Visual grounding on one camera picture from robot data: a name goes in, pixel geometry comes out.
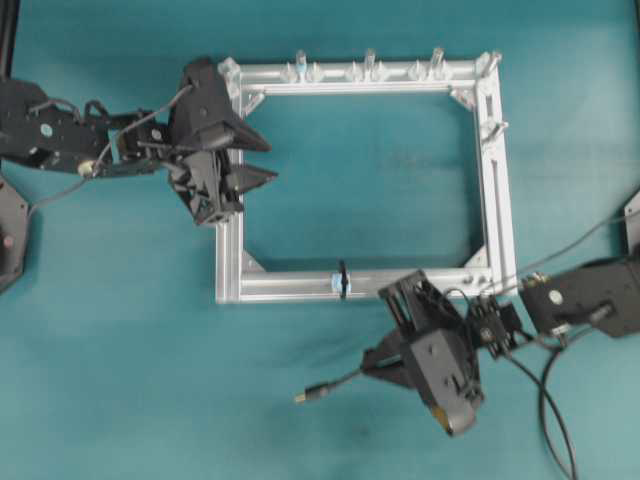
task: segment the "cable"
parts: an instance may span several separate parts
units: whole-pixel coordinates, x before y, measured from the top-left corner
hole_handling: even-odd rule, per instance
[[[29,208],[29,213],[27,215],[27,222],[29,220],[31,220],[31,217],[33,216],[34,213],[36,213],[36,211],[38,209],[44,207],[45,205],[48,205],[48,204],[53,203],[55,201],[58,201],[58,200],[60,200],[60,199],[62,199],[64,197],[66,197],[67,195],[71,195],[73,192],[75,192],[76,190],[80,189],[80,187],[82,187],[88,181],[89,181],[88,178],[83,178],[79,182],[74,183],[70,187],[62,190],[61,192],[58,192],[55,195],[51,195],[50,197],[45,197],[45,198],[35,202],[33,205],[31,205],[31,208]]]
[[[323,382],[312,385],[311,387],[305,388],[303,393],[296,395],[293,400],[296,403],[304,403],[308,402],[309,400],[317,400],[319,398],[326,397],[336,388],[350,382],[360,374],[362,374],[362,368],[357,368],[356,370],[343,375],[333,382]]]
[[[595,331],[595,329],[592,327],[587,327],[581,330],[580,332],[576,333],[573,337],[569,339],[568,344],[569,345],[573,344],[577,340],[580,340],[582,337],[586,336],[587,334],[593,331]],[[547,361],[547,364],[545,365],[544,370],[542,372],[542,378],[541,378],[542,385],[545,388],[547,387],[547,381],[549,380],[549,374],[551,373],[551,369],[553,368],[553,365],[555,364],[560,354],[563,353],[565,350],[566,348],[558,348],[549,357],[549,360]],[[542,393],[542,389],[538,391],[538,419],[540,420],[540,428],[542,429],[542,434],[544,435],[545,442],[549,447],[549,451],[551,452],[553,459],[555,460],[556,464],[558,464],[558,467],[560,467],[560,469],[562,470],[562,473],[564,473],[564,475],[569,480],[572,480],[571,472],[569,471],[569,468],[560,459],[558,450],[556,449],[555,445],[553,444],[553,441],[551,440],[551,435],[549,435],[549,429],[547,427],[546,402],[545,402],[544,394]]]
[[[562,255],[566,254],[567,252],[573,250],[574,248],[576,248],[578,245],[580,245],[582,242],[584,242],[585,240],[587,240],[591,235],[593,235],[597,230],[599,230],[600,228],[607,226],[607,225],[615,225],[616,223],[620,223],[620,222],[624,222],[625,220],[629,220],[637,215],[640,215],[640,210],[637,210],[629,215],[622,215],[620,217],[614,217],[614,218],[607,218],[604,219],[598,223],[596,223],[593,227],[591,227],[589,230],[587,230],[582,236],[580,236],[577,240],[573,241],[572,243],[570,243],[569,245],[567,245],[566,247],[552,253],[551,255],[547,255],[546,257],[541,258],[540,260],[537,260],[533,263],[530,263],[529,265],[525,265],[522,268],[519,268],[518,270],[516,270],[516,273],[514,273],[513,275],[509,275],[508,277],[503,277],[500,280],[496,280],[494,282],[491,282],[490,284],[488,284],[486,287],[484,287],[482,290],[480,290],[480,295],[482,295],[485,291],[497,286],[497,285],[501,285],[504,284],[505,282],[508,282],[510,280],[516,279],[519,276],[523,275],[524,273],[527,273],[535,268],[538,268],[546,263],[549,263],[552,260],[555,260],[558,257],[561,257]],[[518,285],[513,285],[511,287],[507,287],[504,290],[501,290],[497,293],[495,293],[495,295],[503,295],[504,293],[513,290],[514,288],[518,288]]]
[[[34,105],[28,111],[30,114],[34,114],[37,116],[40,113],[40,110],[44,110],[45,108],[49,108],[50,106],[56,105],[56,104],[65,105],[69,107],[71,109],[71,113],[73,113],[73,118],[75,119],[76,123],[82,124],[84,122],[82,115],[80,114],[80,109],[78,109],[78,107],[76,107],[69,100],[65,100],[64,98],[50,97],[46,102],[42,102],[38,105]]]
[[[105,145],[105,147],[100,152],[100,155],[98,156],[98,160],[96,160],[96,163],[94,163],[94,165],[93,165],[93,173],[92,173],[93,177],[95,178],[100,174],[100,167],[102,167],[102,164],[104,162],[104,158],[107,155],[107,153],[113,148],[114,141],[117,142],[118,140],[120,140],[120,137],[122,137],[122,135],[124,135],[125,133],[130,132],[131,130],[133,130],[135,128],[138,128],[140,125],[143,125],[143,124],[147,123],[148,121],[153,120],[157,115],[160,115],[165,110],[168,110],[168,109],[174,107],[175,104],[178,103],[178,101],[185,94],[190,92],[192,89],[193,89],[193,85],[185,85],[180,90],[178,90],[178,93],[175,94],[175,96],[169,101],[169,103],[167,103],[166,105],[163,105],[159,109],[157,109],[157,110],[145,115],[144,117],[142,117],[142,118],[130,123],[125,128],[120,130],[111,140],[109,140],[109,142]]]
[[[440,304],[442,305],[444,299],[448,298],[449,295],[451,295],[453,292],[458,292],[462,296],[462,298],[464,298],[464,301],[467,302],[467,307],[471,307],[471,300],[469,300],[467,294],[464,293],[464,290],[458,287],[447,288],[444,292],[442,292],[442,300],[440,300]]]
[[[553,397],[549,394],[549,392],[547,391],[547,388],[538,379],[538,377],[536,377],[535,374],[531,370],[529,370],[527,367],[525,367],[524,364],[520,363],[520,361],[515,359],[511,355],[511,353],[505,352],[504,353],[504,358],[506,358],[508,361],[510,361],[516,367],[518,367],[520,370],[522,370],[522,372],[525,375],[527,375],[527,377],[529,377],[531,379],[531,381],[538,386],[538,388],[540,389],[539,390],[540,394],[543,395],[544,398],[546,398],[547,402],[549,402],[549,405],[551,406],[551,409],[553,410],[553,414],[555,415],[556,420],[558,421],[558,425],[560,426],[560,430],[562,431],[562,437],[564,438],[564,443],[565,443],[565,445],[567,447],[567,452],[569,452],[569,461],[571,463],[571,472],[570,472],[569,479],[570,480],[578,480],[578,469],[577,469],[577,465],[576,465],[575,448],[573,446],[573,442],[571,441],[571,437],[569,435],[569,430],[567,429],[567,426],[564,423],[564,419],[562,418],[562,414],[560,413],[560,410],[558,409],[558,406],[556,405],[556,402],[553,400]]]

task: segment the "blue-green background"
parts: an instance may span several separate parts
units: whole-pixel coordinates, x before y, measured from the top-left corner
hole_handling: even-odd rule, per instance
[[[14,76],[111,111],[160,106],[195,56],[276,61],[504,54],[518,262],[564,246],[640,186],[631,0],[23,1]],[[251,155],[281,176],[247,196],[271,268],[455,264],[481,244],[466,112],[446,98],[268,99]],[[73,179],[3,163],[31,201]],[[599,232],[548,267],[619,253]],[[416,395],[358,380],[295,407],[392,327],[380,302],[217,306],[213,238],[164,174],[100,181],[36,218],[0,298],[0,478],[560,478],[535,388],[482,355],[487,401],[454,440]],[[577,344],[552,391],[587,479],[640,477],[640,338]],[[539,369],[543,354],[522,352]]]

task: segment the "aluminum frame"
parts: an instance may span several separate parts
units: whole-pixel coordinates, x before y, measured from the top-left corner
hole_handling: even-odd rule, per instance
[[[228,58],[218,68],[234,110],[242,117],[271,95],[448,93],[472,112],[485,244],[460,268],[423,270],[440,290],[456,288],[477,296],[516,282],[504,139],[508,124],[502,118],[498,75],[501,59],[493,52],[473,60],[446,61],[443,50],[436,48],[430,60],[383,63],[368,50],[362,62],[308,65],[299,51],[293,64],[240,66]],[[231,151],[230,158],[233,163],[244,161],[238,150]],[[414,270],[350,271],[347,298],[377,297],[380,288]],[[341,293],[339,278],[337,272],[267,272],[244,249],[242,213],[216,226],[217,303],[336,300]],[[493,285],[500,280],[503,283]]]

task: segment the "metal bolt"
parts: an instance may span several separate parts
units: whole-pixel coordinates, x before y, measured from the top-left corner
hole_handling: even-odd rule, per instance
[[[78,165],[78,174],[83,177],[89,177],[93,174],[93,166],[95,162],[93,160],[85,160]]]
[[[549,300],[554,305],[562,305],[564,303],[564,297],[558,290],[551,290],[549,292]]]
[[[493,333],[485,327],[480,330],[480,338],[482,338],[483,342],[490,342],[493,340]]]
[[[53,128],[51,128],[51,125],[48,123],[43,123],[40,125],[40,133],[47,138],[51,138],[53,135]]]

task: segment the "screw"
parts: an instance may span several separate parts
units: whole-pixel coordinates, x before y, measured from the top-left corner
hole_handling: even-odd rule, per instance
[[[551,290],[549,292],[549,300],[554,305],[562,305],[564,303],[564,297],[558,290]]]
[[[40,133],[47,138],[51,138],[53,135],[53,128],[51,128],[51,125],[48,123],[43,123],[40,125]]]
[[[493,340],[493,333],[488,328],[483,328],[480,330],[480,338],[482,338],[483,342],[490,342]]]

